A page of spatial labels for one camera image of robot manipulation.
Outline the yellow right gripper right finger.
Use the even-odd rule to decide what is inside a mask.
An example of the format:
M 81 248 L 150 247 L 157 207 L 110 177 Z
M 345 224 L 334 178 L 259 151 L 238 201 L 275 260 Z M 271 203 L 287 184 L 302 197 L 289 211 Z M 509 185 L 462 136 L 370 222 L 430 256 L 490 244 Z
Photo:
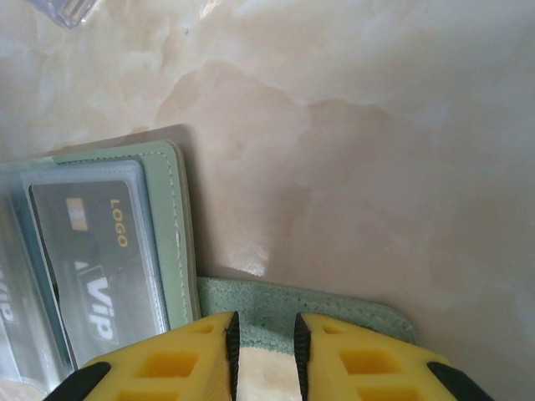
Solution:
M 294 357 L 304 400 L 488 400 L 440 354 L 316 313 L 294 323 Z

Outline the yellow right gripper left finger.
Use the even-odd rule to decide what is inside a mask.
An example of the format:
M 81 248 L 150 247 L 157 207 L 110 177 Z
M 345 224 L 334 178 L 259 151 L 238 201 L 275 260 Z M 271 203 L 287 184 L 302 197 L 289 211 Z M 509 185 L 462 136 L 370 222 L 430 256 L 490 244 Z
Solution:
M 52 400 L 234 400 L 237 312 L 221 312 L 106 353 L 71 373 Z

